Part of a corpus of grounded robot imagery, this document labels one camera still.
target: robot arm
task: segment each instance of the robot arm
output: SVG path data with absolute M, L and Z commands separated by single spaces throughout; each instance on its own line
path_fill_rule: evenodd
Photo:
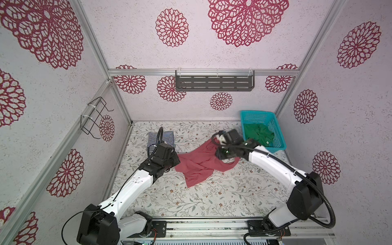
M 282 162 L 253 139 L 244 142 L 235 129 L 229 132 L 220 131 L 215 135 L 221 146 L 216 152 L 219 159 L 243 157 L 266 170 L 287 188 L 290 195 L 288 201 L 264 217 L 262 223 L 265 230 L 272 230 L 298 219 L 307 220 L 323 203 L 321 196 L 308 186 L 310 180 L 323 193 L 318 174 L 307 174 Z
M 116 245 L 133 234 L 148 235 L 152 228 L 151 216 L 139 211 L 130 217 L 121 217 L 143 191 L 179 163 L 174 148 L 160 143 L 155 153 L 138 167 L 120 190 L 98 206 L 90 204 L 84 210 L 77 242 L 82 245 Z
M 321 178 L 318 174 L 314 172 L 307 174 L 282 162 L 253 139 L 244 142 L 235 129 L 229 132 L 220 131 L 215 135 L 220 142 L 220 144 L 216 143 L 220 146 L 216 151 L 219 159 L 245 158 L 275 176 L 287 188 L 290 194 L 288 201 L 272 210 L 263 219 L 262 224 L 266 231 L 286 226 L 287 223 L 298 219 L 312 219 L 310 215 L 323 203 L 323 200 L 325 203 L 328 202 L 323 195 Z M 76 238 L 77 242 L 82 245 L 116 245 L 133 234 L 150 234 L 152 217 L 147 214 L 139 211 L 130 217 L 124 219 L 121 217 L 144 190 L 155 183 L 165 171 L 179 163 L 180 160 L 173 147 L 165 143 L 159 144 L 156 152 L 138 167 L 119 191 L 98 206 L 90 204 L 85 209 Z M 332 208 L 330 210 L 329 226 L 320 224 L 328 228 L 335 224 Z

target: metal bracket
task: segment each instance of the metal bracket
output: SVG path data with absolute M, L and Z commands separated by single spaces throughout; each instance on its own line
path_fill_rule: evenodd
M 157 238 L 162 238 L 162 237 L 166 236 L 166 225 L 167 225 L 167 221 L 153 221 L 152 222 L 152 229 L 156 229 L 156 231 L 157 231 L 156 237 Z M 147 236 L 133 234 L 133 235 L 129 236 L 129 238 L 154 238 L 154 236 L 155 236 L 155 232 L 151 231 L 150 234 L 148 234 Z
M 254 71 L 248 76 L 181 76 L 176 70 L 176 90 L 180 92 L 199 91 L 252 91 L 254 88 Z
M 265 231 L 264 226 L 262 225 L 262 220 L 248 220 L 248 231 L 249 232 L 262 232 Z M 257 235 L 250 235 L 250 236 L 291 236 L 291 232 L 289 227 L 285 227 L 280 229 L 276 232 L 267 233 L 267 234 L 257 234 Z

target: black wire rack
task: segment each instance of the black wire rack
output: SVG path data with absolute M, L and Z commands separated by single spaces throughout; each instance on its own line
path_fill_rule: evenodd
M 97 110 L 97 107 L 98 107 L 98 105 L 99 105 L 100 103 L 103 105 L 103 107 L 102 107 L 102 109 Z M 103 118 L 103 116 L 102 116 L 102 114 L 101 114 L 102 111 L 103 111 L 103 109 L 106 109 L 107 111 L 114 111 L 114 109 L 113 109 L 113 110 L 109 110 L 109 109 L 106 107 L 106 104 L 107 104 L 106 101 L 105 101 L 102 97 L 97 97 L 96 99 L 94 99 L 93 101 L 91 101 L 90 103 L 87 104 L 87 105 L 92 106 L 92 107 L 94 108 L 94 110 L 90 113 L 90 115 L 80 115 L 80 129 L 81 129 L 85 134 L 87 134 L 87 135 L 91 134 L 91 136 L 92 136 L 94 139 L 100 139 L 100 138 L 95 137 L 95 136 L 92 134 L 91 130 L 92 130 L 92 128 L 94 127 L 94 125 L 96 125 L 96 126 L 99 128 L 99 125 L 96 123 L 96 121 L 98 120 L 98 118 L 99 118 L 100 116 L 101 116 L 101 118 Z M 98 115 L 97 115 L 97 118 L 96 118 L 96 119 L 93 119 L 93 118 L 91 117 L 94 111 L 98 112 Z M 93 122 L 93 124 L 91 125 L 90 129 L 88 129 L 88 128 L 85 127 L 86 124 L 87 124 L 87 122 L 88 122 L 89 120 L 91 120 L 91 121 Z

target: blue and white striped cloth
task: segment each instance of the blue and white striped cloth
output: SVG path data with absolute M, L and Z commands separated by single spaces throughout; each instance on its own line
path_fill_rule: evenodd
M 158 133 L 155 133 L 155 132 L 148 133 L 147 151 L 148 151 L 149 155 L 151 155 L 151 153 L 154 151 L 154 149 L 156 147 L 157 135 L 158 135 Z M 164 141 L 168 145 L 175 147 L 175 145 L 174 145 L 174 132 L 173 131 L 163 132 L 162 141 Z

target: red flower pattern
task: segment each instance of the red flower pattern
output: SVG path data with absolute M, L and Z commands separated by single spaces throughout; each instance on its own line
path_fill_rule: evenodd
M 0 0 L 0 17 L 40 62 L 68 69 L 81 59 L 83 35 L 67 0 Z
M 99 132 L 105 141 L 111 141 L 114 136 L 114 122 L 109 115 L 102 117 L 99 123 Z
M 298 67 L 293 64 L 284 64 L 277 69 L 297 69 Z M 268 91 L 279 93 L 287 89 L 287 86 L 292 80 L 292 76 L 268 76 L 265 81 L 265 87 Z
M 0 228 L 5 224 L 10 217 L 14 207 L 6 207 L 0 211 Z M 36 240 L 35 236 L 38 231 L 38 218 L 35 212 L 31 212 L 26 222 L 23 224 L 21 230 L 16 235 L 13 245 L 31 245 Z
M 184 15 L 176 9 L 165 9 L 155 22 L 159 39 L 169 47 L 178 47 L 188 37 L 188 22 Z
M 76 149 L 72 149 L 63 164 L 50 181 L 46 190 L 51 196 L 65 197 L 71 194 L 80 184 L 83 177 L 83 157 Z
M 22 229 L 16 235 L 14 245 L 31 245 L 36 240 L 35 236 L 38 231 L 38 218 L 35 212 L 31 212 L 28 220 L 23 224 Z
M 18 81 L 0 69 L 0 127 L 18 121 L 26 108 L 26 97 Z
M 120 65 L 116 69 L 136 69 L 131 65 Z M 138 94 L 146 89 L 146 79 L 144 76 L 114 76 L 117 86 L 130 94 Z
M 349 31 L 338 50 L 337 58 L 340 66 L 350 69 L 365 62 L 377 49 L 380 36 L 380 27 L 371 21 Z
M 294 103 L 294 115 L 300 123 L 308 123 L 313 120 L 318 108 L 316 93 L 306 89 L 297 96 Z
M 249 46 L 270 34 L 289 0 L 209 0 L 211 28 L 226 44 Z
M 187 92 L 176 90 L 176 78 L 173 76 L 162 77 L 158 81 L 156 89 L 163 99 L 171 102 L 182 100 L 187 94 Z
M 225 92 L 216 93 L 210 99 L 211 107 L 217 111 L 222 111 L 229 108 L 232 102 L 233 98 L 231 95 Z
M 7 222 L 8 218 L 14 210 L 14 207 L 6 207 L 0 211 L 0 228 Z
M 313 171 L 318 173 L 325 184 L 333 184 L 340 177 L 340 165 L 334 155 L 321 151 L 314 156 Z

